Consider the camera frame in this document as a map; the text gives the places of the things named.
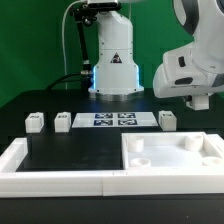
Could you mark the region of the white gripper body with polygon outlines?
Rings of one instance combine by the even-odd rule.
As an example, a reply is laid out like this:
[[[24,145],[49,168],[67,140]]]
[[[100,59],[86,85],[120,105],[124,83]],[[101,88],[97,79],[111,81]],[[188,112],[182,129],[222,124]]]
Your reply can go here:
[[[224,92],[224,72],[207,72],[191,56],[193,44],[166,52],[153,79],[157,98],[193,96]]]

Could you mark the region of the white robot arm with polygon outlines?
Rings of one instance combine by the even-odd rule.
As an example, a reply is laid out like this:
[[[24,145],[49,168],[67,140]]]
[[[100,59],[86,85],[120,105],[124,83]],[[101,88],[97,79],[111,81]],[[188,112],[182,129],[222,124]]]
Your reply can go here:
[[[133,0],[87,0],[96,12],[99,60],[89,93],[111,99],[139,93],[139,68],[133,60],[133,26],[117,11]],[[224,0],[172,0],[176,18],[194,37],[163,55],[153,79],[158,98],[224,92]]]

